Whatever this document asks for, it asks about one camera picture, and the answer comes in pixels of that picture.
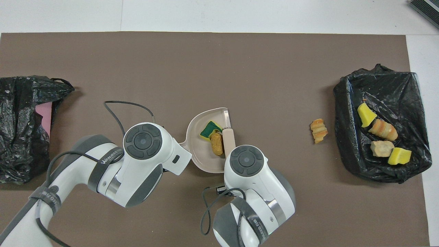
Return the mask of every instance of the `green sponge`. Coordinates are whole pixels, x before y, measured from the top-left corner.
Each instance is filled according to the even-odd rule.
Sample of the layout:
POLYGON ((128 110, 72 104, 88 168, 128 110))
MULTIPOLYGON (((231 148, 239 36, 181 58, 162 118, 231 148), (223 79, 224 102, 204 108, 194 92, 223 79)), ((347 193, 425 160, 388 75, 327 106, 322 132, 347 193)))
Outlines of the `green sponge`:
POLYGON ((200 136, 201 138, 205 139, 206 141, 210 142, 210 136, 213 133, 216 132, 222 132, 223 129, 214 121, 209 121, 206 125, 206 127, 204 128, 203 131, 201 131, 200 136))

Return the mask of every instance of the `food scrap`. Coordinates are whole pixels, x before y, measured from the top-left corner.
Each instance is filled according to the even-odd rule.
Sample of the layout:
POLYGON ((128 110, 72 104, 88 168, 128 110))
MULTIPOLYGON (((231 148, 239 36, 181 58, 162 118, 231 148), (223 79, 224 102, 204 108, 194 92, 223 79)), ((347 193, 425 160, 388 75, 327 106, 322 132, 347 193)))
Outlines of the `food scrap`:
POLYGON ((374 121, 374 125, 369 132, 387 141, 394 141, 398 138, 398 133, 396 132, 395 127, 380 119, 374 121))
POLYGON ((366 103, 361 104, 357 110, 361 118, 361 127, 363 128, 369 126, 372 121, 377 117, 377 114, 372 112, 372 110, 366 105, 366 103))
POLYGON ((323 137, 328 134, 328 130, 323 123, 323 119, 319 118, 311 123, 311 130, 313 131, 314 143, 323 141, 323 137))
POLYGON ((375 157, 389 157, 393 148, 395 146, 389 141, 375 141, 371 143, 371 150, 375 157))
POLYGON ((407 164, 410 161, 411 151, 402 149, 402 148, 394 148, 392 153, 390 154, 389 160, 387 163, 390 165, 397 164, 407 164))
POLYGON ((210 143, 212 144, 212 151, 215 155, 222 155, 223 150, 223 135, 216 132, 210 136, 210 143))

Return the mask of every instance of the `croissant roll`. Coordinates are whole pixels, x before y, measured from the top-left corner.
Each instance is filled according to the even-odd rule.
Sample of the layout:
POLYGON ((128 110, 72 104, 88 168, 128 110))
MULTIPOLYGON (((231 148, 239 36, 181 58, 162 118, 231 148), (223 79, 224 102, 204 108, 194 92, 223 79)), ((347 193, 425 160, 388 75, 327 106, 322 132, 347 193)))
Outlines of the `croissant roll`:
POLYGON ((328 130, 321 118, 314 120, 310 128, 313 131, 314 143, 316 144, 323 141, 323 137, 328 134, 328 130))
POLYGON ((398 133, 396 132, 395 127, 380 119, 375 119, 374 125, 369 132, 387 141, 394 141, 398 138, 398 133))

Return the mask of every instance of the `black strap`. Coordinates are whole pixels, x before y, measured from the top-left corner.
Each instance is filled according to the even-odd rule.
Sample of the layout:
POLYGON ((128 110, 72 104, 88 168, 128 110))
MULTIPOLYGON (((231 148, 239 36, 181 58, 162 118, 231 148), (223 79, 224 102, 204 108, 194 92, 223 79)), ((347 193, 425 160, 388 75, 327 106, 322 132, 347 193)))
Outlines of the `black strap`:
POLYGON ((101 180, 108 166, 113 160, 115 160, 117 157, 120 157, 122 154, 122 148, 115 147, 99 159, 96 166, 94 166, 90 177, 88 178, 87 186, 89 189, 97 192, 97 186, 99 185, 99 181, 101 180))
POLYGON ((264 243, 268 239, 268 231, 253 208, 240 197, 236 197, 231 203, 239 209, 242 215, 247 219, 259 239, 259 244, 264 243))
POLYGON ((56 194, 57 191, 58 191, 57 186, 52 186, 50 188, 45 186, 40 186, 36 188, 34 192, 32 192, 29 198, 41 199, 43 202, 45 202, 47 205, 50 206, 53 215, 55 215, 56 212, 58 212, 59 208, 61 207, 61 199, 56 194))

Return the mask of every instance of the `pink paper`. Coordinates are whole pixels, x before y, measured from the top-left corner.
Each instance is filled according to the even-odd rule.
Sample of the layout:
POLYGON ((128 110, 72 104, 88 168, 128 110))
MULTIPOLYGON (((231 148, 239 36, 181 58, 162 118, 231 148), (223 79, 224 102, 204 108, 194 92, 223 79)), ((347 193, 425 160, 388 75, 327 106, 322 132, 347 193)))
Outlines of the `pink paper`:
POLYGON ((43 126, 43 129, 47 132, 47 134, 50 136, 50 122, 52 120, 52 102, 37 105, 35 107, 35 111, 36 113, 43 116, 43 119, 41 120, 41 125, 43 126))

